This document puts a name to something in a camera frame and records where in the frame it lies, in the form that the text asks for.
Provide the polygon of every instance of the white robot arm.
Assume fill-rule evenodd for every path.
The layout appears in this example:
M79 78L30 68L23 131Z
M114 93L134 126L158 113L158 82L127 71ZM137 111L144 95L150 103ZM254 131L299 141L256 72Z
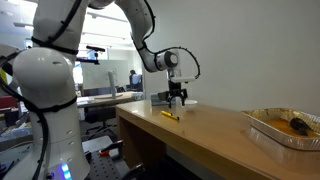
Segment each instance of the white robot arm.
M112 2L39 0L33 23L34 48L19 53L13 47L0 45L0 68L6 66L6 72L13 74L23 96L0 80L1 88L23 101L31 111L34 140L32 152L7 173L5 180L48 177L81 180L89 173L90 166L81 145L72 68L87 7L103 9ZM165 92L165 99L170 102L173 97L181 97L184 102L187 93L181 89L181 82L192 81L200 75L196 58L181 47L150 51L145 40L153 32L154 15L147 1L116 0L115 3L123 9L131 24L132 39L146 70L168 70L169 91ZM187 51L194 58L198 67L195 77L176 76L179 57L170 50L178 49Z

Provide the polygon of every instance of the yellow pencil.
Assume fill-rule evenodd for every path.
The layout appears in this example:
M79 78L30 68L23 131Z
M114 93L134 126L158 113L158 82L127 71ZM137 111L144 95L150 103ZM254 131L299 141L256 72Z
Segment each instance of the yellow pencil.
M166 112L166 111L161 111L161 114L163 114L163 115L165 115L167 117L170 117L170 118L172 118L174 120L177 120L177 121L180 120L179 117L175 117L175 116L172 115L172 113L169 113L169 112Z

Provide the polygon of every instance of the black cable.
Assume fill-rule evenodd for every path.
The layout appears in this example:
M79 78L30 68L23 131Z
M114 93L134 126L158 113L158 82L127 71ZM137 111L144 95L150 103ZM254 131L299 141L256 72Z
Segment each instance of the black cable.
M6 132L8 129L9 129L9 127L6 127L6 128L0 133L0 137L1 137L1 135L2 135L4 132Z
M24 114L22 114L18 119L21 119L21 118L23 118L25 115L27 115L28 113L24 113Z
M52 44L54 41L56 41L64 33L64 31L67 29L70 22L72 21L74 15L77 13L79 6L81 4L81 1L82 0L76 0L74 2L67 18L64 21L61 21L61 23L62 23L61 28L58 30L58 32L53 37L49 36L48 40L45 43Z
M6 58L6 61L0 64L0 69L2 69L3 65L5 63L7 63L7 61L12 59L12 58L10 58L10 57L12 57L12 55L16 56L17 54L18 53L13 53L13 54L9 55ZM44 114L40 111L40 109L35 104L33 104L31 101L27 100L26 98L22 97L19 93L17 93L13 89L11 89L10 86L8 86L6 84L6 82L4 82L2 77L0 77L0 87L7 94L13 96L14 98L18 99L19 101L22 101L25 105L32 107L32 109L35 109L36 110L35 113L39 117L39 122L41 123L42 133L43 133L43 144L42 144L42 151L41 151L40 159L38 160L38 166L37 166L37 169L36 169L36 171L33 175L33 178L32 178L32 180L38 180L41 166L42 166L42 162L43 162L44 155L46 153L46 149L47 149L48 141L49 141L49 127L48 127L47 120L46 120Z
M150 33L143 38L142 44L144 45L144 47L142 47L141 49L144 49L144 48L145 48L149 53L153 54L153 55L155 56L155 58L156 58L156 56L157 56L158 54L163 53L163 52L166 52L166 51L169 51L169 50L171 50L171 49L182 49L182 50L186 51L186 52L193 58L194 62L195 62L196 65L197 65L198 73L197 73L197 75L195 76L195 78L198 79L199 76L201 75L199 62L198 62L197 58L192 54L192 52L189 51L187 48L184 48L184 47L181 47L181 46L180 46L180 47L170 47L170 48L166 48L166 49L163 49L163 50L161 50L161 51L158 51L158 52L153 52L153 51L151 51L151 50L148 48L147 43L146 43L145 41L146 41L146 39L148 39L148 38L154 33L154 29L155 29L155 16L154 16L153 11L152 11L152 9L151 9L151 6L150 6L149 3L147 2L147 0L144 0L144 2L145 2L145 4L146 4L146 6L147 6L147 8L148 8L148 10L149 10L150 16L151 16L152 29L151 29Z
M2 69L4 70L4 72L6 72L7 74L9 74L10 76L12 76L13 71L12 71L12 65L10 63L6 63L3 65Z

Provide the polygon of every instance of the wall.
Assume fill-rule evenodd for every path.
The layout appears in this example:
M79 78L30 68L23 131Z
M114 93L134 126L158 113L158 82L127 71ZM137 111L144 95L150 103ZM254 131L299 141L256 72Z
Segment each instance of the wall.
M31 36L21 36L21 35L0 33L0 43L1 44L15 46L19 49L25 49L24 48L24 40L26 38L31 38Z
M131 51L108 49L110 60L128 60L131 59Z
M132 66L133 69L136 71L137 74L142 74L143 73L143 63L141 60L141 57L137 51L131 51L132 53Z
M188 85L191 98L236 111L287 107L320 115L320 1L149 2L157 17L149 47L181 45L199 60L202 75ZM183 73L195 74L191 59L181 57ZM147 95L167 88L164 72L145 81Z

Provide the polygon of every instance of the aluminum tray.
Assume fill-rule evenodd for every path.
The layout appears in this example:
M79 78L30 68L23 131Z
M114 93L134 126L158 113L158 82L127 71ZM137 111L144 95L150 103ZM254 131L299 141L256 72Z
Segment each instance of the aluminum tray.
M306 122L315 133L320 135L320 118L317 116L286 108L258 109L242 111L242 113L249 117L253 127L285 146L304 151L320 150L320 137L295 137L266 124L267 121L272 119L281 118L290 122L292 118L297 117Z

